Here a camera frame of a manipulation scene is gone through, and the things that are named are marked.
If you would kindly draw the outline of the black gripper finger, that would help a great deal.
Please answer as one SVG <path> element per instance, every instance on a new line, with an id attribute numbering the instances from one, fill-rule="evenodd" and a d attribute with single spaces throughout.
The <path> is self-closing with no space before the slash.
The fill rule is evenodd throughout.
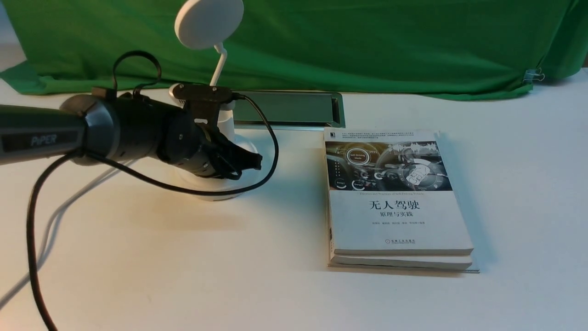
<path id="1" fill-rule="evenodd" d="M 236 134 L 223 136 L 220 140 L 223 160 L 232 168 L 262 168 L 263 156 L 258 153 L 253 142 L 245 136 Z"/>

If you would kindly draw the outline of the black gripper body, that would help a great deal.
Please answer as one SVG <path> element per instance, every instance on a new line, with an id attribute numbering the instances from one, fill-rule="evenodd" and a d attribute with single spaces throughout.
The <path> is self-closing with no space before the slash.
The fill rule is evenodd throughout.
<path id="1" fill-rule="evenodd" d="M 179 113 L 164 128 L 162 161 L 198 177 L 235 179 L 236 170 L 229 165 L 233 146 L 217 127 Z"/>

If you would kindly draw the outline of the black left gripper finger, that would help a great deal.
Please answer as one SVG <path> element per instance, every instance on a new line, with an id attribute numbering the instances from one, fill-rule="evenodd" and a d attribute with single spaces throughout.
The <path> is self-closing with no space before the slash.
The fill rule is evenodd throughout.
<path id="1" fill-rule="evenodd" d="M 222 164 L 222 176 L 229 180 L 238 180 L 248 170 L 261 170 L 262 163 L 224 163 Z"/>

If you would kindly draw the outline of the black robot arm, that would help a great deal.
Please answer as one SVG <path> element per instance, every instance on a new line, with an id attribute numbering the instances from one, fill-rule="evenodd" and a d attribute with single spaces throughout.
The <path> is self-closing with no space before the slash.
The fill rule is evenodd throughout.
<path id="1" fill-rule="evenodd" d="M 260 154 L 218 128 L 150 99 L 80 94 L 58 110 L 2 105 L 0 124 L 3 165 L 82 150 L 120 163 L 153 158 L 203 178 L 238 179 L 262 167 Z"/>

